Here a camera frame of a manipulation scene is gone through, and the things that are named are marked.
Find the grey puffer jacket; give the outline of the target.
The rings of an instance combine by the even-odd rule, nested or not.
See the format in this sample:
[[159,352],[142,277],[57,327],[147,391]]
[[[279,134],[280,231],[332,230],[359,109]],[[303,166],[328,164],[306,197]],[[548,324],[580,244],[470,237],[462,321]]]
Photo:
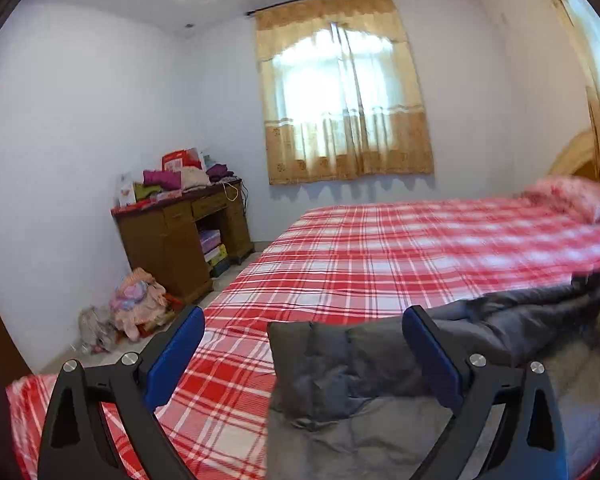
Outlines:
[[600,456],[600,272],[268,342],[268,478],[573,479]]

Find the pink clothes pile on floor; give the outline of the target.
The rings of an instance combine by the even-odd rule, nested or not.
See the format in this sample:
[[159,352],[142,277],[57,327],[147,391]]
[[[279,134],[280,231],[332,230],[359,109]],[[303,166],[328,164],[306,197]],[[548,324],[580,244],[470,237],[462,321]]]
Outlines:
[[122,280],[109,300],[109,309],[114,328],[130,341],[163,326],[171,316],[166,289],[142,268]]

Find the grey cloth on floor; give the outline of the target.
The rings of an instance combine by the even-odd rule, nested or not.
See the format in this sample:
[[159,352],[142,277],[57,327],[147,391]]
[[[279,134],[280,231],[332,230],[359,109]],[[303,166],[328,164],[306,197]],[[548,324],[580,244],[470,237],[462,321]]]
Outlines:
[[78,316],[80,348],[85,354],[110,353],[116,345],[116,329],[108,306],[91,306]]

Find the red plaid bed sheet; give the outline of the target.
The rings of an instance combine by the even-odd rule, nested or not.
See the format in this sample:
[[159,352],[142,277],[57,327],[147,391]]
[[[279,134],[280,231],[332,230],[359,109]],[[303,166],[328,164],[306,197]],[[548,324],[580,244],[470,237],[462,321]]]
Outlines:
[[521,198],[310,210],[204,309],[204,339],[158,419],[196,477],[260,479],[269,322],[352,324],[592,270],[600,223]]

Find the brown wooden desk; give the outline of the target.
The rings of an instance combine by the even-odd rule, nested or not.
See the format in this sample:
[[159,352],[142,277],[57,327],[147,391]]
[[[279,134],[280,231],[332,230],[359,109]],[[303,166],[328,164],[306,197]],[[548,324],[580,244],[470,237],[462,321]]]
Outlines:
[[220,232],[231,263],[244,261],[254,251],[239,178],[114,208],[111,215],[130,267],[150,273],[184,304],[213,289],[200,240],[203,229]]

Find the purple box under desk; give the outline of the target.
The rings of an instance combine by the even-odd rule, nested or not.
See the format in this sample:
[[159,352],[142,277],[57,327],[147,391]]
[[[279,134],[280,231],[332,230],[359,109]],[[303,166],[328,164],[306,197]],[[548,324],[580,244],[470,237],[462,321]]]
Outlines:
[[221,231],[202,230],[199,232],[199,240],[202,252],[208,254],[212,249],[217,248],[222,244]]

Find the pink floral pillow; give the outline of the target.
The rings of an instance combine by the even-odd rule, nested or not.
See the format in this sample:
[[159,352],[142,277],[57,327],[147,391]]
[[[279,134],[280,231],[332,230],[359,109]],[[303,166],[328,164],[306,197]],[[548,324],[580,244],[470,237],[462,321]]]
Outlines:
[[528,186],[521,196],[582,223],[600,223],[600,183],[592,180],[549,176]]

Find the white card box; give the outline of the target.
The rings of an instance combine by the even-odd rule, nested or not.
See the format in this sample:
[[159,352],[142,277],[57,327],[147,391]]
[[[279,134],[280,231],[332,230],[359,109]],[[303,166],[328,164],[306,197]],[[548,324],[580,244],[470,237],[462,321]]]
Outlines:
[[120,174],[118,177],[116,203],[118,207],[133,206],[136,204],[132,174]]

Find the magenta folded garment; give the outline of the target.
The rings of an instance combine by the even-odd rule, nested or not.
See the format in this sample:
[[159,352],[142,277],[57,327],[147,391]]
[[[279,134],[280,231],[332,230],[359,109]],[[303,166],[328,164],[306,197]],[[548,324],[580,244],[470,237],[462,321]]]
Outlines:
[[182,188],[181,173],[171,170],[144,170],[143,185],[160,186],[166,191],[177,191]]

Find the pink beige folded garment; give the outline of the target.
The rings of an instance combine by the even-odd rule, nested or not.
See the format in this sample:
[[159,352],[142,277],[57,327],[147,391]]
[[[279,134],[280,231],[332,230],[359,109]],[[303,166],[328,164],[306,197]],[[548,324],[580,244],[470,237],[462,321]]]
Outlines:
[[211,184],[208,174],[196,166],[185,166],[180,169],[181,189],[205,188]]

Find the wooden headboard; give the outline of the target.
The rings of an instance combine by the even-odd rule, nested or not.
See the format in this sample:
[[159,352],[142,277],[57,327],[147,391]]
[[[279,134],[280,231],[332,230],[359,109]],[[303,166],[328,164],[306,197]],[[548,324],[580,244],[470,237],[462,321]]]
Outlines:
[[594,133],[591,130],[581,131],[558,154],[548,174],[576,176],[600,182],[596,154]]

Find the dark purple garment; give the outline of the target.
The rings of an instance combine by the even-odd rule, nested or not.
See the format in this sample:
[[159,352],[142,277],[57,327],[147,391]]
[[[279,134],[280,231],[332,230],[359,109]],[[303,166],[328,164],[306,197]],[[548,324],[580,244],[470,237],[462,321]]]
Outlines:
[[214,164],[207,169],[207,176],[211,183],[218,183],[223,179],[234,178],[235,174],[224,164]]

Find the beige window curtain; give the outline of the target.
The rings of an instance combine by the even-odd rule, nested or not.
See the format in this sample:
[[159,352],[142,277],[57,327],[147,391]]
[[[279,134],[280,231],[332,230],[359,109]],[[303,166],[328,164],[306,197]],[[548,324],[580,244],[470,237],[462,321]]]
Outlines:
[[253,17],[272,185],[434,173],[393,0],[298,0]]

